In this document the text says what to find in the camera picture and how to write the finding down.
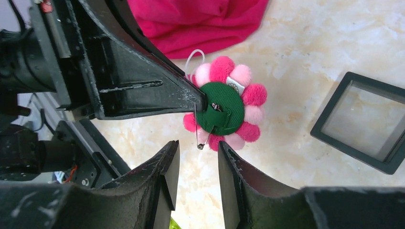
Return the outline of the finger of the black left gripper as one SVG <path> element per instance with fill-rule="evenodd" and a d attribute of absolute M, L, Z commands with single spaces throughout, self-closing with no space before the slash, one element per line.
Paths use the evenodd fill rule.
<path fill-rule="evenodd" d="M 86 86 L 98 119 L 123 120 L 202 111 L 206 95 L 135 49 L 106 0 L 79 0 L 79 36 L 85 46 Z"/>
<path fill-rule="evenodd" d="M 138 25 L 127 0 L 107 0 L 106 4 L 114 15 L 122 29 L 136 43 L 135 49 L 142 55 L 151 59 L 158 66 L 168 70 L 178 77 L 184 77 L 185 72 L 169 60 L 152 42 L 145 36 Z"/>

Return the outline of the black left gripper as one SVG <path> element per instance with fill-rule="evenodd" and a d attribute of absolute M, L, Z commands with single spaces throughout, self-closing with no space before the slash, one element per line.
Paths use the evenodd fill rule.
<path fill-rule="evenodd" d="M 3 0 L 0 3 L 0 118 L 15 120 L 30 109 L 18 95 L 50 93 L 67 120 L 94 119 L 94 99 L 86 86 L 85 46 L 77 0 Z M 3 26 L 16 20 L 17 28 Z"/>

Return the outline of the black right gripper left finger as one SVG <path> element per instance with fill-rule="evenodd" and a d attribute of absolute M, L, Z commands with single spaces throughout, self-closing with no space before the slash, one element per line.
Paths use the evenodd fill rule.
<path fill-rule="evenodd" d="M 175 210 L 179 141 L 98 189 L 79 185 L 5 183 L 3 229 L 167 229 Z"/>

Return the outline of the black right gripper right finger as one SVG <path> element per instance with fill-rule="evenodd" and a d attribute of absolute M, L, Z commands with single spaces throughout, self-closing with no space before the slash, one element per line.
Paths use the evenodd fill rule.
<path fill-rule="evenodd" d="M 227 229 L 402 229 L 402 187 L 285 185 L 219 143 L 218 167 Z"/>

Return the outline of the magenta garment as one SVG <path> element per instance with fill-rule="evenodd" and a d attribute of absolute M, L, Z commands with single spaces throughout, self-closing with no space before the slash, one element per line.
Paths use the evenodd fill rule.
<path fill-rule="evenodd" d="M 261 25 L 267 0 L 130 0 L 143 34 L 168 58 L 213 53 L 246 40 Z"/>

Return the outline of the pink flower brooch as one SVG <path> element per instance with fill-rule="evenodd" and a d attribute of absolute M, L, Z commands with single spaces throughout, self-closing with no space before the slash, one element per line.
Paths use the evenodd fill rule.
<path fill-rule="evenodd" d="M 202 111 L 194 110 L 183 118 L 186 130 L 196 134 L 199 150 L 208 146 L 218 150 L 225 141 L 235 149 L 259 139 L 260 122 L 265 115 L 262 106 L 267 101 L 267 89 L 252 83 L 248 66 L 235 64 L 228 56 L 202 63 L 185 77 L 206 95 Z"/>

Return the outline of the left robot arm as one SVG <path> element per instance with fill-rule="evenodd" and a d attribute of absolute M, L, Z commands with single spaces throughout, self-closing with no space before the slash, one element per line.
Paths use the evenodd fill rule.
<path fill-rule="evenodd" d="M 0 179 L 98 188 L 129 171 L 92 119 L 202 111 L 206 95 L 146 38 L 126 0 L 28 0 L 0 32 Z"/>

